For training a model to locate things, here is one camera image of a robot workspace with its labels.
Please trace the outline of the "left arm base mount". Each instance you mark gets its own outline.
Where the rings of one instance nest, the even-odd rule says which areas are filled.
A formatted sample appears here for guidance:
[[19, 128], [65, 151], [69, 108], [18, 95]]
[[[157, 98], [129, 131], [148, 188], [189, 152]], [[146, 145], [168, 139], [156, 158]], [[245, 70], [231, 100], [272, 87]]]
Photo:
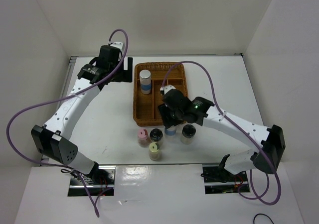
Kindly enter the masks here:
[[[113, 196], [114, 195], [114, 184], [115, 184], [115, 174], [116, 166], [101, 166], [102, 170], [107, 173], [106, 177], [100, 177], [97, 181], [93, 181], [82, 175], [82, 178], [87, 186], [87, 189], [91, 196], [96, 197], [101, 196]], [[69, 174], [71, 176], [68, 196], [69, 197], [83, 197], [87, 196], [84, 185], [77, 175], [68, 169], [61, 169], [61, 173]]]

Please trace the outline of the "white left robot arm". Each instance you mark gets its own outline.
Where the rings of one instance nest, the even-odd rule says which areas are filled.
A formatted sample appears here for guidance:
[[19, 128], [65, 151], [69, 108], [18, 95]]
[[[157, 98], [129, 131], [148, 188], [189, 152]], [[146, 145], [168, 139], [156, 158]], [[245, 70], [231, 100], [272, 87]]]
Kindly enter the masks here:
[[128, 68], [125, 70], [121, 60], [124, 49], [122, 42], [103, 45], [99, 55], [81, 68], [69, 94], [71, 98], [64, 101], [43, 126], [35, 125], [31, 130], [31, 136], [41, 154], [79, 171], [81, 178], [88, 184], [106, 179], [108, 172], [82, 154], [70, 141], [70, 137], [85, 109], [105, 85], [132, 81], [133, 60], [128, 59]]

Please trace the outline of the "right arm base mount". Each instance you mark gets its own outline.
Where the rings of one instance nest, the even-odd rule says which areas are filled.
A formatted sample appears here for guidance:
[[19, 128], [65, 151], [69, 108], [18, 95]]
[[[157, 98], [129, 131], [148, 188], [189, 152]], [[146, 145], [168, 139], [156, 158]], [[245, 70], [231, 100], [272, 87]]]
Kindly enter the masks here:
[[203, 165], [200, 176], [204, 181], [206, 194], [232, 194], [249, 193], [250, 187], [245, 171], [239, 174], [231, 174], [226, 170], [221, 170], [217, 165]]

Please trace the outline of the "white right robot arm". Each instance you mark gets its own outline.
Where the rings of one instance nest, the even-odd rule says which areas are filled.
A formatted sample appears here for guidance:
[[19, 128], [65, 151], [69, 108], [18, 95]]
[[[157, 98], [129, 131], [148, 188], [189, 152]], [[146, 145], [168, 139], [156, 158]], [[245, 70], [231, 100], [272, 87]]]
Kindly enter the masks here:
[[218, 175], [224, 181], [235, 174], [250, 169], [258, 169], [266, 174], [274, 174], [286, 148], [283, 130], [277, 125], [266, 127], [239, 118], [213, 102], [196, 97], [190, 100], [174, 86], [160, 89], [163, 104], [158, 109], [165, 128], [183, 122], [197, 124], [220, 131], [249, 147], [249, 150], [223, 157]]

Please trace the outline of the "blue label silver cap bottle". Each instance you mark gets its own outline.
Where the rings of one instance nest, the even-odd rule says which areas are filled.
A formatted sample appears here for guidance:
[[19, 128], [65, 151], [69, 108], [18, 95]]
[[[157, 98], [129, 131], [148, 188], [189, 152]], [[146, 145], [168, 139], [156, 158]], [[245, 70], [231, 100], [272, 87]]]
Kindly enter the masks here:
[[151, 72], [149, 70], [141, 70], [139, 73], [139, 76], [140, 76], [141, 92], [147, 95], [151, 92], [151, 89], [152, 89]]

